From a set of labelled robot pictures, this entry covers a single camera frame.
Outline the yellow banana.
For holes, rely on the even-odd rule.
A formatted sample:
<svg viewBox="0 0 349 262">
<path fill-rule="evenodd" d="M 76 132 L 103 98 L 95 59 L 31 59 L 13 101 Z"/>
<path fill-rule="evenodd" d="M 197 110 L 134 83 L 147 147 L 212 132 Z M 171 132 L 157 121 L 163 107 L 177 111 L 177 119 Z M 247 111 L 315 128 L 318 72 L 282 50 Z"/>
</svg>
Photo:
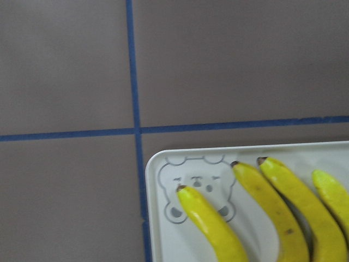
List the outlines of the yellow banana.
<svg viewBox="0 0 349 262">
<path fill-rule="evenodd" d="M 346 261 L 347 244 L 339 225 L 307 185 L 283 162 L 258 157 L 264 177 L 303 215 L 312 233 L 312 261 Z"/>
<path fill-rule="evenodd" d="M 176 194 L 187 216 L 210 243 L 217 261 L 249 260 L 238 236 L 197 189 L 180 185 Z"/>
<path fill-rule="evenodd" d="M 279 193 L 254 166 L 240 161 L 230 166 L 237 181 L 272 221 L 279 239 L 278 261 L 309 261 L 303 231 Z"/>
<path fill-rule="evenodd" d="M 323 170 L 312 172 L 313 185 L 326 208 L 339 223 L 348 242 L 348 191 L 331 174 Z"/>
</svg>

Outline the cream bear print tray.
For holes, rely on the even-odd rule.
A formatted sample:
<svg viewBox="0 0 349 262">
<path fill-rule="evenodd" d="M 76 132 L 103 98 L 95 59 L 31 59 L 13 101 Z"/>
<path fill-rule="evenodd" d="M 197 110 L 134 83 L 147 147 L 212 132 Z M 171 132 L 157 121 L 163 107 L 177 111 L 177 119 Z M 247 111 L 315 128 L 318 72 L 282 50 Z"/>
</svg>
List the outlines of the cream bear print tray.
<svg viewBox="0 0 349 262">
<path fill-rule="evenodd" d="M 164 150 L 145 171 L 153 261 L 215 261 L 205 237 L 187 219 L 176 195 L 180 184 L 196 187 L 238 235 L 251 261 L 276 261 L 278 235 L 257 202 L 235 180 L 230 164 L 256 165 L 258 157 L 282 161 L 308 186 L 324 170 L 348 186 L 348 142 Z"/>
</svg>

